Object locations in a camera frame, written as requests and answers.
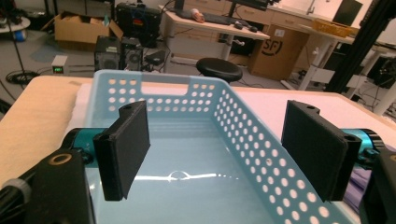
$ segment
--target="black stool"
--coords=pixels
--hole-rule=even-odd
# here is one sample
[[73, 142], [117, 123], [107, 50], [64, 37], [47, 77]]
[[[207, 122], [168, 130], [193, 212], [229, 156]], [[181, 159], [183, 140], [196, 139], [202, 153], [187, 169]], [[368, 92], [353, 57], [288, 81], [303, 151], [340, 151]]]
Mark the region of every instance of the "black stool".
[[217, 58], [198, 60], [198, 71], [205, 77], [218, 77], [230, 83], [242, 78], [242, 69], [237, 65]]

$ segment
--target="light blue plastic basket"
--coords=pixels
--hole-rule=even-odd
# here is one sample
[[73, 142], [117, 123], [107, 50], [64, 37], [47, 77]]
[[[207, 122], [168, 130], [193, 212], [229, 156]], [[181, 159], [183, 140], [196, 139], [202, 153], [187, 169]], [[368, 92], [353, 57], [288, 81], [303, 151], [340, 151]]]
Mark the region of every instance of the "light blue plastic basket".
[[[145, 94], [145, 82], [188, 88], [181, 95]], [[108, 127], [120, 106], [139, 100], [148, 103], [151, 148], [128, 200], [106, 202], [97, 169], [87, 168], [98, 223], [351, 222], [320, 200], [286, 149], [222, 80], [99, 71], [86, 127]]]

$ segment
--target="cardboard box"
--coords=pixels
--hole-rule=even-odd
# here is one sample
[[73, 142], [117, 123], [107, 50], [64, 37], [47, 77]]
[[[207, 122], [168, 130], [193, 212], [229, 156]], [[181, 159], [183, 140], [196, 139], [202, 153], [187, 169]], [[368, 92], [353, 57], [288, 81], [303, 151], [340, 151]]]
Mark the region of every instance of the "cardboard box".
[[257, 77], [288, 79], [309, 34], [272, 24], [268, 35], [270, 39], [256, 43], [247, 70]]
[[99, 35], [122, 38], [123, 31], [114, 21], [104, 26], [102, 20], [68, 12], [59, 14], [54, 18], [55, 40], [61, 48], [93, 51]]

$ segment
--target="computer monitor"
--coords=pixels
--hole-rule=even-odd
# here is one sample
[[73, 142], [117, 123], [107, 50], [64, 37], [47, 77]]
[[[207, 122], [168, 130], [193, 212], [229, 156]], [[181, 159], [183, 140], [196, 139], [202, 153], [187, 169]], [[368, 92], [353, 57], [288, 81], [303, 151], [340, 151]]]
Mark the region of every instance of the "computer monitor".
[[355, 0], [343, 0], [332, 21], [350, 26], [361, 10], [362, 3]]

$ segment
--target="perforated basket wall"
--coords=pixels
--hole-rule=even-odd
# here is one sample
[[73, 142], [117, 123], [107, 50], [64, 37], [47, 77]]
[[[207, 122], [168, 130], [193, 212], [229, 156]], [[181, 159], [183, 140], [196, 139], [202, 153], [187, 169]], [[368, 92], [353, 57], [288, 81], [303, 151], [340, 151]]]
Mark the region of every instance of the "perforated basket wall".
[[[142, 82], [188, 84], [188, 90], [144, 94]], [[120, 106], [138, 100], [148, 102], [148, 119], [212, 120], [275, 223], [350, 223], [334, 203], [320, 200], [286, 149], [226, 82], [102, 70], [94, 77], [86, 127], [108, 126]]]

